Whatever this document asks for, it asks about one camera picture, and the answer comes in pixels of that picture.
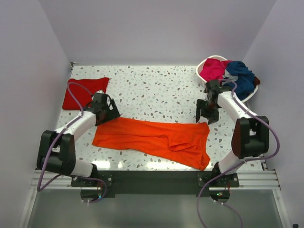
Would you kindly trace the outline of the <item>orange t shirt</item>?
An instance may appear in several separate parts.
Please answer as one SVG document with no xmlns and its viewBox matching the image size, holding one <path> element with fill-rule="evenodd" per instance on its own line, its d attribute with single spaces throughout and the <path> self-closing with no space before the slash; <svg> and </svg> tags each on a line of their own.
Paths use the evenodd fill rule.
<svg viewBox="0 0 304 228">
<path fill-rule="evenodd" d="M 97 127 L 92 145 L 136 150 L 205 170 L 209 127 L 203 123 L 160 123 L 119 117 Z"/>
</svg>

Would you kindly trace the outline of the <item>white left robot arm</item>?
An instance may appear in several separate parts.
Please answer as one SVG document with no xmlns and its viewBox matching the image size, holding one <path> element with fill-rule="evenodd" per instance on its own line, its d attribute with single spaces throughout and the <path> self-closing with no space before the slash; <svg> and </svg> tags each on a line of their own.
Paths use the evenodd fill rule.
<svg viewBox="0 0 304 228">
<path fill-rule="evenodd" d="M 43 132 L 40 140 L 37 168 L 65 176 L 80 176 L 87 186 L 98 182 L 94 164 L 76 159 L 76 142 L 89 129 L 120 117 L 114 99 L 95 93 L 93 100 L 64 126 Z"/>
</svg>

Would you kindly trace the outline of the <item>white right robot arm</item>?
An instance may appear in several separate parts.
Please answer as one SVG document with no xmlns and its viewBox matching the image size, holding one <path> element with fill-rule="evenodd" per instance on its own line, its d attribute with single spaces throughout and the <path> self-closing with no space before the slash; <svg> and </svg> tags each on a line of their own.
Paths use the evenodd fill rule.
<svg viewBox="0 0 304 228">
<path fill-rule="evenodd" d="M 236 95 L 236 88 L 221 85 L 219 80 L 210 80 L 205 84 L 206 98 L 198 99 L 196 103 L 196 122 L 203 117 L 208 124 L 216 123 L 222 108 L 235 124 L 231 151 L 214 166 L 211 180 L 218 187 L 227 183 L 228 175 L 236 173 L 245 162 L 269 149 L 268 118 L 248 109 Z"/>
</svg>

